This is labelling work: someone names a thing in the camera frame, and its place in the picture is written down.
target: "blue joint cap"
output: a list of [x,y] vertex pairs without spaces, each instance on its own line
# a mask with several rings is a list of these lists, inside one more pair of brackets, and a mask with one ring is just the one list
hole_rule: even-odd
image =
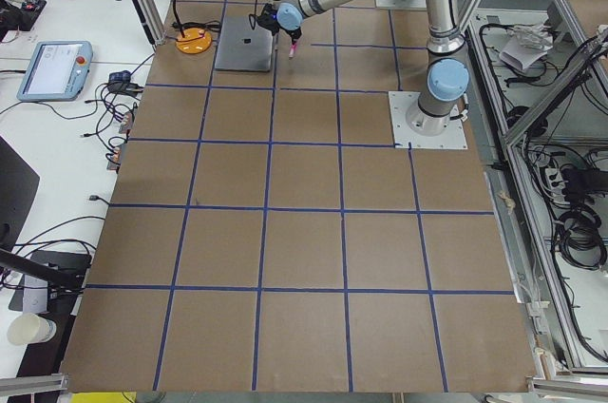
[[443,59],[428,70],[428,91],[440,101],[456,101],[465,93],[468,80],[468,70],[463,63]]
[[283,2],[278,6],[278,12],[276,13],[276,21],[280,26],[286,30],[296,30],[302,26],[302,13],[297,7],[288,2]]

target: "laptop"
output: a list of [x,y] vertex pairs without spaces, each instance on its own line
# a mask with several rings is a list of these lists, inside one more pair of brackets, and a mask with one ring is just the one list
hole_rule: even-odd
[[228,16],[221,25],[216,70],[269,72],[273,34],[260,26],[251,29],[244,16]]

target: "white cylinder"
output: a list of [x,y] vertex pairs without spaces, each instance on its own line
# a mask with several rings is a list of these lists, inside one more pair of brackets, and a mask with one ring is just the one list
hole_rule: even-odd
[[57,325],[52,320],[44,319],[34,313],[25,313],[16,318],[7,331],[11,344],[44,343],[55,336]]

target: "white desk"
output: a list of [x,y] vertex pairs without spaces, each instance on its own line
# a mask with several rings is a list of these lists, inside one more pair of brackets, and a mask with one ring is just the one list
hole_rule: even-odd
[[[170,0],[154,1],[163,18]],[[5,40],[13,35],[10,32]],[[94,104],[85,104],[85,100],[94,98],[96,86],[106,82],[110,72],[133,70],[152,53],[131,0],[47,0],[33,31],[0,45],[0,69],[25,69],[36,43],[45,40],[88,40],[93,46],[93,63],[81,94],[74,102],[53,104],[67,116],[92,111]],[[151,62],[137,71],[135,83],[145,84]],[[0,110],[17,102],[21,80],[22,75],[0,74]],[[121,100],[133,102],[126,97]],[[100,106],[95,115],[66,121],[45,106],[22,104],[0,115],[0,135],[40,176],[20,241],[72,218],[105,216],[106,205],[89,201],[88,196],[96,194],[109,200],[116,174],[105,169],[106,149],[99,140],[80,137],[94,130],[103,111]],[[114,124],[104,133],[105,138],[116,135],[117,129]],[[44,240],[78,238],[95,244],[102,226],[98,220],[77,221],[45,235]],[[78,245],[64,245],[61,250],[76,251]],[[8,310],[11,296],[12,291],[0,291],[0,377],[15,377],[25,351],[25,347],[7,341],[6,331],[19,315]]]

